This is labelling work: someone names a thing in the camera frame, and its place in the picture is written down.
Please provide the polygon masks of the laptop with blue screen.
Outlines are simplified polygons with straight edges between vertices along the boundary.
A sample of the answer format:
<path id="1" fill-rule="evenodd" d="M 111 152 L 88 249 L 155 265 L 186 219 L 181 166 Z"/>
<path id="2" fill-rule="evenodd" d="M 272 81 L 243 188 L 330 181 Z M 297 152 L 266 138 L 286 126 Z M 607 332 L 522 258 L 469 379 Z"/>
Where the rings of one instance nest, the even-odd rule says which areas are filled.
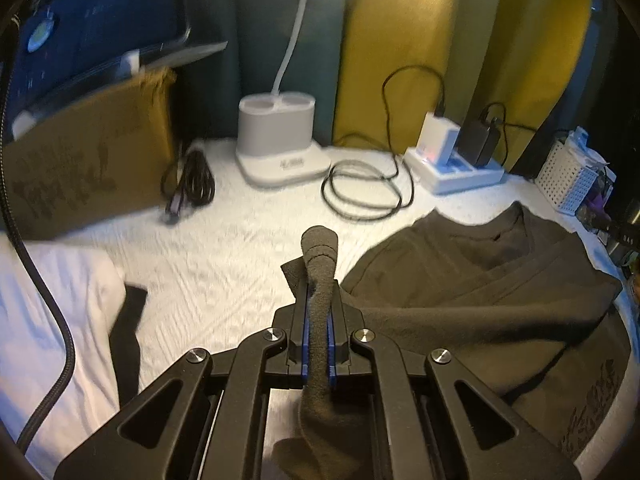
<path id="1" fill-rule="evenodd" d="M 112 81 L 125 54 L 155 60 L 189 34 L 184 0 L 49 0 L 21 26 L 9 113 L 92 76 Z"/>

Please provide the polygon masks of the white plastic bag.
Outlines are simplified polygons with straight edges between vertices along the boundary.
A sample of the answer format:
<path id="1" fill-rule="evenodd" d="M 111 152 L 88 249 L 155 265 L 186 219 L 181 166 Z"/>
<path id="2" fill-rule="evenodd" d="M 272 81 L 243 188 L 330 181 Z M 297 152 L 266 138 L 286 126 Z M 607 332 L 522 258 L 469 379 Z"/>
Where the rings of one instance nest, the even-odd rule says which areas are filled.
<path id="1" fill-rule="evenodd" d="M 583 167 L 599 171 L 608 166 L 608 162 L 587 145 L 588 138 L 588 132 L 582 127 L 577 127 L 570 130 L 564 146 Z"/>

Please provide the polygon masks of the white charger adapter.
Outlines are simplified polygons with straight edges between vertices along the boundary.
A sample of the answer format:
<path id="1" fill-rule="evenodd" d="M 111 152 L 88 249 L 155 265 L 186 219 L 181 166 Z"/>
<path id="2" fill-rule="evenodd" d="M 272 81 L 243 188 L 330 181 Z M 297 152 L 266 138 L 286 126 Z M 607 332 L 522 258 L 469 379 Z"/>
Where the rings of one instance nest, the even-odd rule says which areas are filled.
<path id="1" fill-rule="evenodd" d="M 425 114 L 416 150 L 435 166 L 446 166 L 457 142 L 460 127 L 446 117 Z"/>

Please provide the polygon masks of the white desk lamp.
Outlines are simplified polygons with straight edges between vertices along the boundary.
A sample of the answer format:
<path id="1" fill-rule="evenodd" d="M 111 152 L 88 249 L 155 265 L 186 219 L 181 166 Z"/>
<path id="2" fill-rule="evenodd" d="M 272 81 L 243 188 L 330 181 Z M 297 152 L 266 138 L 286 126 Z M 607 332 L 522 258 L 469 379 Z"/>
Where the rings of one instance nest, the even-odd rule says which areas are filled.
<path id="1" fill-rule="evenodd" d="M 245 181 L 255 188 L 284 186 L 324 177 L 329 156 L 312 136 L 316 99 L 283 92 L 281 84 L 302 30 L 308 0 L 298 0 L 293 28 L 271 91 L 239 102 L 235 157 Z"/>

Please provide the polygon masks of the brown cardboard box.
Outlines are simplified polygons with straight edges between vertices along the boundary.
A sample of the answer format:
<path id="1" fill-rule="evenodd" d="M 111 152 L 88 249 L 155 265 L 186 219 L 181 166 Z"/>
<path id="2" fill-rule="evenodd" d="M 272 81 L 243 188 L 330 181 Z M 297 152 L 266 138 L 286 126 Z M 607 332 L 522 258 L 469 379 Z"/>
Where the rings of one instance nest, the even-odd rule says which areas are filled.
<path id="1" fill-rule="evenodd" d="M 3 150 L 25 240 L 52 240 L 164 202 L 177 182 L 172 70 L 152 70 L 60 110 Z"/>

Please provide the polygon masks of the white folded garment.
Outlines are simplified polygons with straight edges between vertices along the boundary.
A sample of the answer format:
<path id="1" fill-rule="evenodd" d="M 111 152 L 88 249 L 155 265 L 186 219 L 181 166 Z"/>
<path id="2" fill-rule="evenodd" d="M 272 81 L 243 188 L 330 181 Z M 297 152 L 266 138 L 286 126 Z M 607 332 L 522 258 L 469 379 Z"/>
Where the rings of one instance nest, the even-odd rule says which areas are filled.
<path id="1" fill-rule="evenodd" d="M 108 334 L 126 289 L 124 274 L 98 248 L 30 243 L 29 255 L 73 335 L 73 378 L 29 445 L 26 457 L 53 477 L 73 452 L 119 409 Z M 9 240 L 1 241 L 1 419 L 17 438 L 65 362 L 64 342 Z"/>

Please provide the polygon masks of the white plastic basket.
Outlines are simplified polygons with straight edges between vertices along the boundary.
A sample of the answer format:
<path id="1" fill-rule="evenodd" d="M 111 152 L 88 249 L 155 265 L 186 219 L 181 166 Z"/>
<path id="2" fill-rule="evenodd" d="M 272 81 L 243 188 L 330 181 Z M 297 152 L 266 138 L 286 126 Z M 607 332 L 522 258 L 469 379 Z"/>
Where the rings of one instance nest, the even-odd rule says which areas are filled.
<path id="1" fill-rule="evenodd" d="M 556 141 L 535 184 L 555 211 L 574 216 L 598 177 L 561 142 Z"/>

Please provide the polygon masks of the white power strip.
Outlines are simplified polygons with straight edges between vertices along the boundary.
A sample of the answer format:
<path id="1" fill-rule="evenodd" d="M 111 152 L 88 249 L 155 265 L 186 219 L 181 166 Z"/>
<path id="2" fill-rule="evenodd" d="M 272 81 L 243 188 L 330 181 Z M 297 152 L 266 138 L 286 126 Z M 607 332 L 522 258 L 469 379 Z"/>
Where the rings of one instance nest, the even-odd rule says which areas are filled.
<path id="1" fill-rule="evenodd" d="M 499 183 L 504 175 L 503 166 L 491 159 L 484 167 L 474 167 L 456 151 L 444 166 L 437 166 L 421 155 L 416 148 L 407 148 L 404 161 L 421 185 L 431 194 L 451 193 L 484 188 Z"/>

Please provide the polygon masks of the black charger adapter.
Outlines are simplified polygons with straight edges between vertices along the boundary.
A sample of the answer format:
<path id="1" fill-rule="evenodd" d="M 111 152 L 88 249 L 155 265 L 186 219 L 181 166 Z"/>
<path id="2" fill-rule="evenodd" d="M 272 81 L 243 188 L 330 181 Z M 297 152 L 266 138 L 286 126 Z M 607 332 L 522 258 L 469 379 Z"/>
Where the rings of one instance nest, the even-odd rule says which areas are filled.
<path id="1" fill-rule="evenodd" d="M 457 152 L 474 167 L 484 167 L 490 162 L 500 139 L 495 124 L 474 120 L 461 127 L 456 144 Z"/>

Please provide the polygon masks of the dark olive t-shirt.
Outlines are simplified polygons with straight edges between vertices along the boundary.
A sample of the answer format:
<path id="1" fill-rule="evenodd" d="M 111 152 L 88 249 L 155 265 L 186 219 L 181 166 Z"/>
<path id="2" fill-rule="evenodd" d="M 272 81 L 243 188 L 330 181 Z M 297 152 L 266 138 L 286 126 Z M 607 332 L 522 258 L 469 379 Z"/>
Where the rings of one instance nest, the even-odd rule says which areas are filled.
<path id="1" fill-rule="evenodd" d="M 310 286 L 309 372 L 292 479 L 588 479 L 631 359 L 620 282 L 578 235 L 512 204 L 479 226 L 431 212 L 337 282 L 363 316 L 366 377 L 330 377 L 337 237 L 307 230 L 285 263 Z"/>

